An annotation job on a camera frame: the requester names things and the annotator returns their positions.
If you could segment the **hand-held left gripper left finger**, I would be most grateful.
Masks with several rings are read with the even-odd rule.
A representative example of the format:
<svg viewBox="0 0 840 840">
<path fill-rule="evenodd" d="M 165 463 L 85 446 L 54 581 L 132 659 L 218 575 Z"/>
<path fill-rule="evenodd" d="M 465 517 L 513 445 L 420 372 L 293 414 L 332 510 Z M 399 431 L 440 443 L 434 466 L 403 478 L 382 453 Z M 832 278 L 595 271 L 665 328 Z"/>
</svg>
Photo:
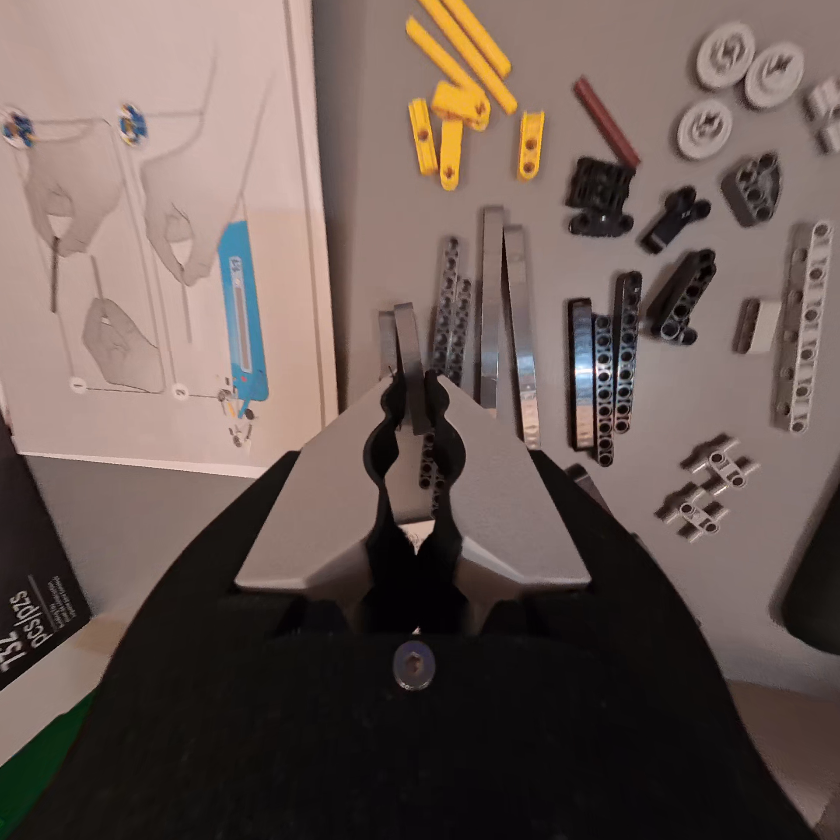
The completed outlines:
<svg viewBox="0 0 840 840">
<path fill-rule="evenodd" d="M 297 455 L 235 583 L 353 610 L 407 567 L 385 476 L 398 456 L 406 388 L 387 375 Z"/>
</svg>

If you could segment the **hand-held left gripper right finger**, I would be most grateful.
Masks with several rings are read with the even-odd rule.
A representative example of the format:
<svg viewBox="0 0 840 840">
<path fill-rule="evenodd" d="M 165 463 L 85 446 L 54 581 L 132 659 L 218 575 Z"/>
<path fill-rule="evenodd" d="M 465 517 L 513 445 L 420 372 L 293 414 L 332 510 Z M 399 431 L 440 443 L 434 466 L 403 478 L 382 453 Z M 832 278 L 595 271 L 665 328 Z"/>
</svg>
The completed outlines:
<svg viewBox="0 0 840 840">
<path fill-rule="evenodd" d="M 592 578 L 526 445 L 445 375 L 426 380 L 439 476 L 436 532 L 454 545 L 469 614 Z"/>
</svg>

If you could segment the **dark grey lego beam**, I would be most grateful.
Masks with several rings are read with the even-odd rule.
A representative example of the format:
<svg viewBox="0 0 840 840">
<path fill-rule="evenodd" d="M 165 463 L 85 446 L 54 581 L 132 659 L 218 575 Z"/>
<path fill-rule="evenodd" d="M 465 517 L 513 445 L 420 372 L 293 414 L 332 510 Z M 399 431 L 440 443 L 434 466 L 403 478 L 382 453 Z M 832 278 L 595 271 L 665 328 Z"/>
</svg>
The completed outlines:
<svg viewBox="0 0 840 840">
<path fill-rule="evenodd" d="M 427 416 L 424 366 L 413 304 L 397 304 L 393 313 L 397 349 L 406 386 L 406 409 L 411 419 L 413 434 L 423 437 L 430 431 L 431 423 Z"/>
</svg>

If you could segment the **row of dark grey lego beams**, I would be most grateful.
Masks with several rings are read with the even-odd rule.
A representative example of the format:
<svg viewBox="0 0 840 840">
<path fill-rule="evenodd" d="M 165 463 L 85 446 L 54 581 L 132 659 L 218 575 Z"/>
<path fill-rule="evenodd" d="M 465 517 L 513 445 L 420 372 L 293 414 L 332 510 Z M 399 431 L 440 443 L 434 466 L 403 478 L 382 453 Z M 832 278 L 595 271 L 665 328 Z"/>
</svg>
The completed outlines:
<svg viewBox="0 0 840 840">
<path fill-rule="evenodd" d="M 439 261 L 440 280 L 437 304 L 430 329 L 430 349 L 427 369 L 444 375 L 456 386 L 461 386 L 465 367 L 466 339 L 469 326 L 473 284 L 459 274 L 460 240 L 447 236 L 443 240 Z M 377 314 L 380 334 L 380 378 L 401 370 L 400 344 L 396 315 L 393 310 Z M 434 461 L 435 431 L 431 428 L 423 436 L 417 482 L 428 497 L 429 519 L 438 512 L 439 494 L 444 478 Z"/>
</svg>

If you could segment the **black angled lego beam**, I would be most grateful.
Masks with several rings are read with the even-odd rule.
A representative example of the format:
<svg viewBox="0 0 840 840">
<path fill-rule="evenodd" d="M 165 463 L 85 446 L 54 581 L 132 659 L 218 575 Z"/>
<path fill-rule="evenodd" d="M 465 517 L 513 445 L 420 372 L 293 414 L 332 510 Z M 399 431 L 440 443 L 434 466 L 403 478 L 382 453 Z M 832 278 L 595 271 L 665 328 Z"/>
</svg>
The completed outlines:
<svg viewBox="0 0 840 840">
<path fill-rule="evenodd" d="M 696 341 L 697 331 L 690 327 L 690 316 L 716 274 L 713 266 L 698 268 L 692 275 L 688 269 L 675 273 L 654 318 L 652 333 L 656 338 L 674 345 Z"/>
<path fill-rule="evenodd" d="M 693 343 L 690 316 L 717 273 L 711 248 L 686 252 L 647 308 L 648 330 L 667 343 Z"/>
</svg>

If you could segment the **printed white paper bag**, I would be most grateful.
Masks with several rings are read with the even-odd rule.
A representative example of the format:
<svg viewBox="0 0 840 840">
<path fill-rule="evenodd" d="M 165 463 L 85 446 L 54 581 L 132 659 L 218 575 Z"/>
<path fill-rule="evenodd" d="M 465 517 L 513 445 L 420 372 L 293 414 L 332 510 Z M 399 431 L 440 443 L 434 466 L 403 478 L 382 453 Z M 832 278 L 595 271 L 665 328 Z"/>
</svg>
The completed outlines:
<svg viewBox="0 0 840 840">
<path fill-rule="evenodd" d="M 97 686 L 131 616 L 105 612 L 2 690 L 2 739 L 28 740 L 53 719 L 74 707 Z"/>
</svg>

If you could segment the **black thin lego liftarm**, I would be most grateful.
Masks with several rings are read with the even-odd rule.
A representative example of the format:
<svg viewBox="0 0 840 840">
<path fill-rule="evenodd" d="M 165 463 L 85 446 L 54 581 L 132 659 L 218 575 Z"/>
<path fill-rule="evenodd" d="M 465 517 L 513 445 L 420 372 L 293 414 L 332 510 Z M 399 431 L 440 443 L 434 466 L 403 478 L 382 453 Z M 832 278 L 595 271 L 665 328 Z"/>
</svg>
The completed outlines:
<svg viewBox="0 0 840 840">
<path fill-rule="evenodd" d="M 620 238 L 634 228 L 633 216 L 625 213 L 606 213 L 593 208 L 580 210 L 569 223 L 574 236 L 588 238 Z"/>
</svg>

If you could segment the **yellow thin lego liftarm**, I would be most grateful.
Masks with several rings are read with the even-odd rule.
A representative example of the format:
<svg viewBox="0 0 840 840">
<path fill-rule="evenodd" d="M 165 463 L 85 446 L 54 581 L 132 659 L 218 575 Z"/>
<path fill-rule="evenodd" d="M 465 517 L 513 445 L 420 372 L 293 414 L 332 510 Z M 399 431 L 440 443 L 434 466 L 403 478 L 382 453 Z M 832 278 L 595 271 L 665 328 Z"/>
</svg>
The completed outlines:
<svg viewBox="0 0 840 840">
<path fill-rule="evenodd" d="M 530 182 L 539 173 L 544 124 L 544 111 L 524 112 L 521 116 L 517 165 L 520 182 Z"/>
</svg>

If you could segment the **black lego set box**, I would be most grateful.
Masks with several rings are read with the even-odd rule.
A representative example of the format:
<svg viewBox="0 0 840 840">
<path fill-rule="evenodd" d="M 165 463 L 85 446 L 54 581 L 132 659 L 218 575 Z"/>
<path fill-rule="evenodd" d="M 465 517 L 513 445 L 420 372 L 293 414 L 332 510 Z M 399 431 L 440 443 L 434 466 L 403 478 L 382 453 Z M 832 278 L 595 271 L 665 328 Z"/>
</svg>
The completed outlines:
<svg viewBox="0 0 840 840">
<path fill-rule="evenodd" d="M 1 422 L 1 688 L 91 620 L 27 460 Z"/>
</svg>

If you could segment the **small white lego brick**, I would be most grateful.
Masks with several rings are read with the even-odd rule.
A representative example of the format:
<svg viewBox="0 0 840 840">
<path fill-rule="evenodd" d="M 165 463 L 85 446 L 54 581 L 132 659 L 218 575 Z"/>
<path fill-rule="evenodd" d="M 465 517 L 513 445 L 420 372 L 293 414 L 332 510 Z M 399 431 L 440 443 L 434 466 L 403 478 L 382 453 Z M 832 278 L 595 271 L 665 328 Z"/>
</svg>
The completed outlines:
<svg viewBox="0 0 840 840">
<path fill-rule="evenodd" d="M 773 347 L 782 309 L 781 300 L 748 297 L 741 305 L 733 341 L 736 354 L 766 354 Z"/>
</svg>

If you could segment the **medium light grey lego beam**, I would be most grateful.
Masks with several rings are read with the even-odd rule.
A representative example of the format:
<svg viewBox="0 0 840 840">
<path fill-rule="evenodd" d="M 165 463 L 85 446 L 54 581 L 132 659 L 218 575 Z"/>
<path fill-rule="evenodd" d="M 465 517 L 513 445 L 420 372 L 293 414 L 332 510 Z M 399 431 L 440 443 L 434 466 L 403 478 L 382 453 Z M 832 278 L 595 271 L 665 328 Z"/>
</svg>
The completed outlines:
<svg viewBox="0 0 840 840">
<path fill-rule="evenodd" d="M 780 316 L 780 342 L 776 355 L 774 381 L 773 381 L 773 422 L 775 426 L 785 432 L 790 431 L 790 399 L 791 399 L 791 363 L 795 357 L 796 324 L 798 317 L 795 314 L 794 304 L 796 302 L 794 289 L 802 282 L 797 278 L 797 271 L 802 268 L 796 264 L 798 259 L 804 256 L 806 247 L 803 237 L 795 242 L 791 252 L 791 263 L 789 278 L 783 297 L 783 307 Z"/>
</svg>

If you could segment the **black lego pin connector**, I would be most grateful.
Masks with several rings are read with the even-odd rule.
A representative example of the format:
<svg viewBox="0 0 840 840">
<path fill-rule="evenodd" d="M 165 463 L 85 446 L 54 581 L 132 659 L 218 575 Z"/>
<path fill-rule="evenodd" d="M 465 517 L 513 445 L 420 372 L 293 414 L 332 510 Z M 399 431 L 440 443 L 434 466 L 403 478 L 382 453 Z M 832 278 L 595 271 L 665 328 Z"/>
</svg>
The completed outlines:
<svg viewBox="0 0 840 840">
<path fill-rule="evenodd" d="M 639 246 L 650 255 L 662 253 L 689 224 L 703 220 L 711 212 L 711 203 L 697 196 L 692 185 L 671 192 L 664 209 L 638 240 Z"/>
</svg>

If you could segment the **black square lego connector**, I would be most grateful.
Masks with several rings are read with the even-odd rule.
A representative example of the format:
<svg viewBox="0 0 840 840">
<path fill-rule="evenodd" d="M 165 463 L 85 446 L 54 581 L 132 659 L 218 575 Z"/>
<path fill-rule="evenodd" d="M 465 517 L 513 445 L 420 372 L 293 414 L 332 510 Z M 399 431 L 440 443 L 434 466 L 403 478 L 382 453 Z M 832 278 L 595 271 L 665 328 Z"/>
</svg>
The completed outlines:
<svg viewBox="0 0 840 840">
<path fill-rule="evenodd" d="M 636 173 L 632 166 L 582 156 L 577 159 L 570 178 L 566 206 L 619 215 Z"/>
</svg>

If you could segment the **lego instruction booklet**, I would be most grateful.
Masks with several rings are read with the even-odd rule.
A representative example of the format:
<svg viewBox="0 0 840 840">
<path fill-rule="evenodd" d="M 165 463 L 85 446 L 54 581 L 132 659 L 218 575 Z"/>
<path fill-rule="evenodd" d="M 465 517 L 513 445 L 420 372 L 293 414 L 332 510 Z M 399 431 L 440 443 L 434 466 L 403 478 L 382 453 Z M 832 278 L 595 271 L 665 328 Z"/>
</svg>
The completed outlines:
<svg viewBox="0 0 840 840">
<path fill-rule="evenodd" d="M 338 415 L 313 2 L 2 2 L 23 455 L 255 478 Z"/>
</svg>

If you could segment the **long light grey lego beam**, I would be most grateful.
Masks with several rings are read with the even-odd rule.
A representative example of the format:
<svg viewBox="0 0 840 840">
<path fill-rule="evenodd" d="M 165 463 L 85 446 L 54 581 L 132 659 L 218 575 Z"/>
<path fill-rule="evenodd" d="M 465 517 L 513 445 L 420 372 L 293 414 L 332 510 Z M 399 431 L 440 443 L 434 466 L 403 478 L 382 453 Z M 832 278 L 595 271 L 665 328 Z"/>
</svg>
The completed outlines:
<svg viewBox="0 0 840 840">
<path fill-rule="evenodd" d="M 820 348 L 823 310 L 833 253 L 833 224 L 820 220 L 811 228 L 794 289 L 796 302 L 795 353 L 791 363 L 791 399 L 789 428 L 793 434 L 807 431 L 816 381 L 816 363 Z"/>
</svg>

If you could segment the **yellow lego connector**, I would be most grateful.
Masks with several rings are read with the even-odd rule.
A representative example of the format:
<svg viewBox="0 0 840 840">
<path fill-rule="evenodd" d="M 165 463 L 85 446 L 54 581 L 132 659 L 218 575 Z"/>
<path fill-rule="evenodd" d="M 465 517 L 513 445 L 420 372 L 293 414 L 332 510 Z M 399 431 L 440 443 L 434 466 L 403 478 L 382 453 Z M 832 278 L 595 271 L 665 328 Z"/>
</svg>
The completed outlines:
<svg viewBox="0 0 840 840">
<path fill-rule="evenodd" d="M 440 134 L 439 176 L 442 187 L 453 192 L 459 185 L 464 124 L 459 119 L 444 119 Z"/>
<path fill-rule="evenodd" d="M 408 114 L 412 127 L 418 170 L 423 176 L 434 175 L 438 173 L 438 159 L 426 100 L 423 98 L 411 100 L 408 103 Z"/>
<path fill-rule="evenodd" d="M 430 108 L 441 120 L 461 121 L 477 132 L 485 131 L 489 124 L 490 102 L 480 88 L 461 87 L 441 80 L 436 85 Z"/>
</svg>

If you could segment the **dark red lego axle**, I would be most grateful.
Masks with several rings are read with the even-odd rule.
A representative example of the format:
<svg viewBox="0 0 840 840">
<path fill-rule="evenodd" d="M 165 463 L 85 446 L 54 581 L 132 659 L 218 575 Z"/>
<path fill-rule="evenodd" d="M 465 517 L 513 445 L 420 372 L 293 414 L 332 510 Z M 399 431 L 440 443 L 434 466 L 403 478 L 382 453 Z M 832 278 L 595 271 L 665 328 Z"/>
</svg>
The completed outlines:
<svg viewBox="0 0 840 840">
<path fill-rule="evenodd" d="M 577 78 L 573 85 L 573 92 L 618 160 L 636 171 L 641 165 L 638 153 L 587 77 Z"/>
</svg>

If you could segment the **dark grey lego piece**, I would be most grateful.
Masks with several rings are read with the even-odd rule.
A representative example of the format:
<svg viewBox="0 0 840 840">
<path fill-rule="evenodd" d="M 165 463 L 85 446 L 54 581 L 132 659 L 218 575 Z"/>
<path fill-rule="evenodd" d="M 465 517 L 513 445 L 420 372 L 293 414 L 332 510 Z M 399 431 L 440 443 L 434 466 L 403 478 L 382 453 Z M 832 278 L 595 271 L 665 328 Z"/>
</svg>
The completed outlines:
<svg viewBox="0 0 840 840">
<path fill-rule="evenodd" d="M 782 171 L 776 150 L 742 160 L 721 179 L 721 193 L 742 228 L 768 223 L 776 213 L 781 191 Z"/>
</svg>

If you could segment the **long yellow lego axle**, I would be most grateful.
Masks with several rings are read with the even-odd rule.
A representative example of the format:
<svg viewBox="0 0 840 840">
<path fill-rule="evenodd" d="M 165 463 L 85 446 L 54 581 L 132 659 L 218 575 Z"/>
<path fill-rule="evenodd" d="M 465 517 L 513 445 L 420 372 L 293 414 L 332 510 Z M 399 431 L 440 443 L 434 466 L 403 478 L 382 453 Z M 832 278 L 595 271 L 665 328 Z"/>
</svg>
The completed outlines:
<svg viewBox="0 0 840 840">
<path fill-rule="evenodd" d="M 420 1 L 419 4 L 442 34 L 446 36 L 486 92 L 501 106 L 502 111 L 509 116 L 513 115 L 518 110 L 518 101 L 508 89 L 505 80 L 501 79 L 490 67 L 472 39 L 467 36 L 445 8 L 443 2 Z"/>
</svg>

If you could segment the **light grey star lego piece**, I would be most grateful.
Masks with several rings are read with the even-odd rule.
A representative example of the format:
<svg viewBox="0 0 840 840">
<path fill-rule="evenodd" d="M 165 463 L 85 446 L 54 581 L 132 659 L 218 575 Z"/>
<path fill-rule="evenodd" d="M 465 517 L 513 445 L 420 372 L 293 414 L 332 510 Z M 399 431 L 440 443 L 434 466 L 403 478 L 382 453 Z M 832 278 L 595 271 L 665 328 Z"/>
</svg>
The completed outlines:
<svg viewBox="0 0 840 840">
<path fill-rule="evenodd" d="M 815 84 L 805 97 L 805 109 L 822 152 L 839 154 L 839 76 Z"/>
</svg>

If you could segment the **held dark grey beam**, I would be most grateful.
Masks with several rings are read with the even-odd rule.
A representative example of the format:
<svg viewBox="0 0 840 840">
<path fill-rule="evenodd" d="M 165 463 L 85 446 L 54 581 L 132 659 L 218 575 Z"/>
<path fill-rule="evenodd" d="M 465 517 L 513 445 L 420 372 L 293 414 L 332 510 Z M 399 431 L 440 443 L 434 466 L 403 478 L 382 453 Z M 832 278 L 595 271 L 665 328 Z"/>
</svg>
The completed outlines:
<svg viewBox="0 0 840 840">
<path fill-rule="evenodd" d="M 502 227 L 501 300 L 507 344 L 508 393 L 514 429 L 527 449 L 542 448 L 537 354 L 529 287 L 526 236 L 522 226 Z"/>
</svg>

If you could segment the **green plastic bin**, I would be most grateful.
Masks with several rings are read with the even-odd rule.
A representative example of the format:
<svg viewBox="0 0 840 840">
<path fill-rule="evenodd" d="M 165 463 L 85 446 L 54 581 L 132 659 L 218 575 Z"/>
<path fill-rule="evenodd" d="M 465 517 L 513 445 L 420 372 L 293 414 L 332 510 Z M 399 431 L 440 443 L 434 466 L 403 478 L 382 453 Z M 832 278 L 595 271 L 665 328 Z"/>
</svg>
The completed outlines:
<svg viewBox="0 0 840 840">
<path fill-rule="evenodd" d="M 2 701 L 2 771 L 18 765 L 25 769 L 59 766 L 85 724 L 99 688 L 44 726 L 26 722 L 22 711 Z"/>
</svg>

